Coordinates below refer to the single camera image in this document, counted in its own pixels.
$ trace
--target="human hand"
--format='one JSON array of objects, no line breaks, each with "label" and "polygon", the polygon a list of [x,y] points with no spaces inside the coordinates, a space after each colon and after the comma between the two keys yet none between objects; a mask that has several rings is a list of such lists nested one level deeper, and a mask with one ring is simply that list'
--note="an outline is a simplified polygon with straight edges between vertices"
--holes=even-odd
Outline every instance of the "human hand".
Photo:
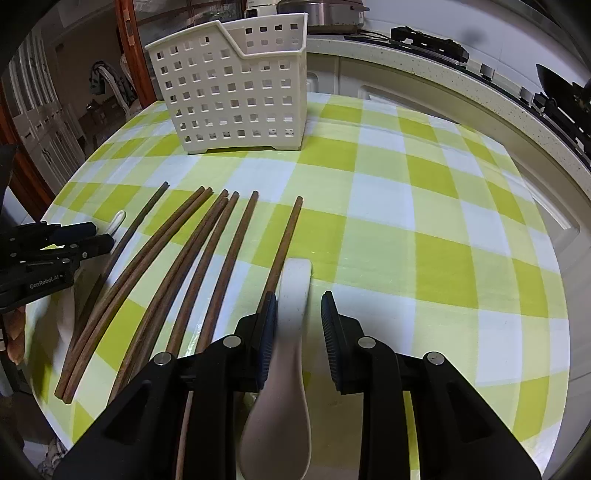
[{"label": "human hand", "polygon": [[25,355],[25,307],[4,315],[4,328],[8,335],[8,358],[18,365]]}]

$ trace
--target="tablecloth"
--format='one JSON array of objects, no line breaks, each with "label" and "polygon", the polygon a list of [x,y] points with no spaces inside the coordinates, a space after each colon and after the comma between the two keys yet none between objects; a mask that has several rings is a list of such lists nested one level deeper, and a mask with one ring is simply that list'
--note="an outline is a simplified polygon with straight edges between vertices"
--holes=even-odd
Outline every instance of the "tablecloth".
[{"label": "tablecloth", "polygon": [[[362,396],[341,396],[330,379],[320,321],[320,298],[327,290],[341,313],[358,318],[366,335],[395,351],[442,352],[543,470],[564,410],[569,326],[555,253],[507,151],[468,127],[369,100],[311,93],[307,114],[301,151],[187,155],[165,104],[155,103],[88,159],[44,220],[92,220],[100,229],[124,209],[120,238],[168,181],[171,187],[109,277],[112,284],[193,190],[204,185],[215,192],[239,191],[184,338],[181,354],[187,355],[251,191],[259,190],[261,197],[215,338],[233,332],[239,318],[255,311],[291,206],[303,196],[289,256],[313,263],[303,347],[313,438],[308,478],[357,478],[359,464]],[[53,396],[69,335],[60,320],[63,295],[27,309],[28,373],[66,446],[106,405],[144,310],[204,211],[173,238],[125,301],[70,406]],[[188,282],[155,351],[165,347]],[[415,450],[411,465],[417,476]]]}]

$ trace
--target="spoon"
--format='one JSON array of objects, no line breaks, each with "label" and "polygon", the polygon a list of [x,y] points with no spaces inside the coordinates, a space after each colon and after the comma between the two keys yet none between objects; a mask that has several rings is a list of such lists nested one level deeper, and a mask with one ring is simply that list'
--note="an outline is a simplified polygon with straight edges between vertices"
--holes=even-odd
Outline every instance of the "spoon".
[{"label": "spoon", "polygon": [[301,371],[301,338],[312,264],[286,260],[269,377],[242,432],[238,461],[245,480],[301,480],[310,466],[311,434]]}]

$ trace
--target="speckled countertop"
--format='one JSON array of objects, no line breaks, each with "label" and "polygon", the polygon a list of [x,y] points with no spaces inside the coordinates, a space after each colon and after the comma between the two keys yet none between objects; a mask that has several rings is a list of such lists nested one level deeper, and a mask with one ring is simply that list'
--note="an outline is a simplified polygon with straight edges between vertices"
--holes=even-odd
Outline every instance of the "speckled countertop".
[{"label": "speckled countertop", "polygon": [[[508,99],[494,88],[437,63],[399,50],[343,40],[342,37],[310,36],[308,53],[335,55],[363,60],[416,75],[438,83],[495,113],[539,145],[572,177],[591,199],[591,173],[574,152],[548,127],[528,113],[525,108]],[[514,95],[517,91],[509,88]]]}]

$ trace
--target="brown chopstick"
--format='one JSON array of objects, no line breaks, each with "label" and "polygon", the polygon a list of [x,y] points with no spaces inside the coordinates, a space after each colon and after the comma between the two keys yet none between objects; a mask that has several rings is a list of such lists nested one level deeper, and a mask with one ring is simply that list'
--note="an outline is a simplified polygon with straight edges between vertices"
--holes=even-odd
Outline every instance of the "brown chopstick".
[{"label": "brown chopstick", "polygon": [[215,230],[212,233],[211,238],[207,242],[207,246],[203,251],[203,255],[199,260],[199,264],[197,265],[197,269],[193,274],[193,278],[191,279],[191,283],[189,284],[189,288],[187,289],[187,293],[183,299],[183,304],[181,305],[180,310],[178,311],[177,318],[174,322],[173,331],[170,334],[170,338],[168,339],[168,345],[166,346],[166,351],[173,354],[174,356],[178,356],[178,352],[181,348],[181,344],[183,343],[183,337],[185,334],[185,330],[187,329],[187,325],[189,323],[189,317],[191,316],[191,311],[193,310],[193,306],[195,305],[195,300],[197,299],[197,295],[199,294],[199,290],[201,289],[201,285],[203,283],[203,279],[205,278],[205,274],[207,273],[207,269],[209,268],[209,264],[211,263],[213,253],[217,247],[217,244],[222,236],[226,225],[228,224],[228,220],[230,219],[230,215],[236,206],[236,202],[238,201],[238,192],[234,192],[230,201],[224,208],[222,215],[220,216]]},{"label": "brown chopstick", "polygon": [[[130,272],[129,277],[123,283],[123,285],[117,289],[113,301],[109,303],[109,306],[105,309],[103,315],[101,315],[96,328],[94,328],[90,333],[88,341],[84,345],[80,346],[80,354],[77,356],[76,364],[72,369],[72,374],[62,398],[64,403],[69,404],[72,402],[76,388],[78,387],[80,380],[82,379],[82,375],[84,374],[84,371],[90,362],[90,358],[92,357],[100,340],[103,338],[103,335],[111,324],[111,321],[123,305],[123,302],[128,297],[131,290],[133,290],[141,276],[145,273],[145,271],[152,264],[162,249],[168,244],[170,239],[180,230],[180,228],[199,209],[199,207],[205,203],[212,193],[213,192],[211,189],[205,190],[205,192],[203,192],[186,210],[181,212],[178,218],[173,222],[172,225],[170,225],[166,232],[164,232],[155,245],[140,259],[140,261],[137,263],[137,266],[132,272]],[[112,288],[115,289],[116,286],[117,282],[115,282]]]},{"label": "brown chopstick", "polygon": [[140,251],[136,254],[135,257],[131,260],[131,262],[125,267],[119,278],[115,281],[112,287],[107,291],[105,296],[100,300],[98,304],[94,306],[92,312],[86,322],[86,326],[83,328],[78,341],[74,345],[72,349],[72,354],[70,358],[66,358],[64,361],[64,365],[61,368],[60,379],[58,380],[55,396],[57,398],[63,398],[64,392],[66,390],[66,386],[72,374],[72,370],[74,369],[76,362],[84,348],[84,345],[90,338],[92,332],[96,328],[97,324],[100,321],[100,318],[104,314],[105,310],[115,298],[117,292],[121,289],[123,284],[127,281],[129,276],[132,274],[133,271],[137,268],[138,264],[141,260],[148,254],[148,252],[154,247],[154,245],[162,238],[162,236],[166,233],[166,231],[171,227],[171,225],[185,212],[197,199],[201,197],[204,193],[204,188],[201,187],[197,189],[161,226],[156,230],[155,234],[145,243],[145,245],[140,249]]},{"label": "brown chopstick", "polygon": [[246,208],[244,209],[244,213],[242,214],[242,218],[240,219],[240,223],[236,229],[236,233],[234,234],[234,238],[232,239],[232,243],[230,244],[228,254],[226,255],[226,259],[222,265],[220,276],[218,277],[216,286],[213,289],[212,299],[209,302],[205,319],[203,320],[203,326],[201,328],[201,332],[199,333],[199,339],[197,340],[195,353],[203,352],[212,342],[213,332],[216,329],[217,317],[220,313],[220,310],[222,309],[222,303],[224,297],[226,296],[228,283],[230,282],[230,277],[232,276],[232,271],[234,270],[234,265],[236,264],[236,259],[238,258],[238,252],[242,246],[242,241],[246,235],[248,224],[251,221],[252,212],[255,209],[258,195],[259,194],[256,190],[252,192],[251,198],[246,204]]},{"label": "brown chopstick", "polygon": [[152,210],[152,208],[154,208],[154,205],[156,205],[158,200],[160,200],[160,197],[164,194],[164,192],[166,192],[167,189],[168,182],[165,181],[160,186],[160,188],[156,190],[156,192],[152,195],[150,200],[148,200],[148,203],[144,205],[144,208],[140,210],[140,212],[135,217],[134,221],[131,223],[127,231],[124,233],[123,237],[121,237],[121,240],[119,240],[119,242],[117,243],[115,249],[111,252],[111,255],[107,260],[107,263],[103,271],[99,274],[98,278],[96,279],[95,284],[92,287],[92,290],[90,291],[90,294],[88,295],[84,303],[84,307],[82,308],[82,312],[80,312],[80,316],[76,318],[74,321],[74,332],[72,333],[72,338],[70,339],[70,345],[68,346],[68,351],[66,353],[64,364],[71,362],[72,350],[74,349],[74,345],[78,341],[78,338],[80,338],[80,334],[86,326],[86,323],[88,323],[88,318],[90,318],[90,313],[92,312],[92,309],[95,306],[97,299],[99,298],[100,291],[105,286],[105,282],[111,274],[111,272],[113,271],[113,268],[117,263],[117,260],[119,260],[119,257],[123,253],[123,250],[133,237],[134,233],[138,230],[141,223],[144,221],[144,219]]},{"label": "brown chopstick", "polygon": [[[185,243],[183,249],[174,260],[172,266],[168,270],[168,273],[154,294],[154,297],[150,301],[150,304],[144,312],[144,315],[135,331],[134,337],[132,338],[128,349],[125,352],[125,356],[121,362],[121,366],[119,367],[119,371],[117,372],[115,382],[111,389],[109,402],[111,402],[113,398],[117,396],[117,394],[121,391],[121,389],[123,389],[125,385],[127,385],[129,379],[133,376],[132,371],[134,370],[134,364],[136,364],[136,366],[143,366],[144,361],[140,354],[144,348],[147,351],[147,355],[150,355],[152,352],[154,345],[149,346],[147,344],[151,343],[152,340],[155,343],[157,340],[158,333],[164,324],[168,310],[170,309],[170,306],[172,305],[172,302],[174,301],[174,298],[176,297],[176,294],[181,287],[184,278],[189,271],[189,268],[195,261],[195,258],[199,254],[199,251],[205,243],[207,236],[211,233],[217,218],[228,202],[228,199],[226,198],[227,195],[227,190],[221,192],[221,194],[217,197],[217,200],[211,205],[207,213],[204,215],[203,219],[201,219],[199,224],[195,227],[191,237]],[[150,336],[150,331],[155,332],[156,335]]]},{"label": "brown chopstick", "polygon": [[290,248],[291,238],[294,235],[297,219],[300,216],[301,206],[303,202],[304,199],[302,197],[296,198],[294,207],[291,210],[289,220],[287,221],[287,225],[285,226],[283,237],[281,237],[281,242],[279,243],[279,248],[277,249],[275,259],[273,260],[273,264],[271,265],[271,270],[269,271],[269,276],[267,277],[267,283],[265,283],[265,288],[263,288],[259,305],[256,308],[257,313],[260,313],[262,309],[262,305],[265,301],[265,295],[267,295],[267,292],[271,291],[274,293],[277,289],[277,284],[279,283],[281,270],[283,270],[283,264],[285,263],[287,251]]}]

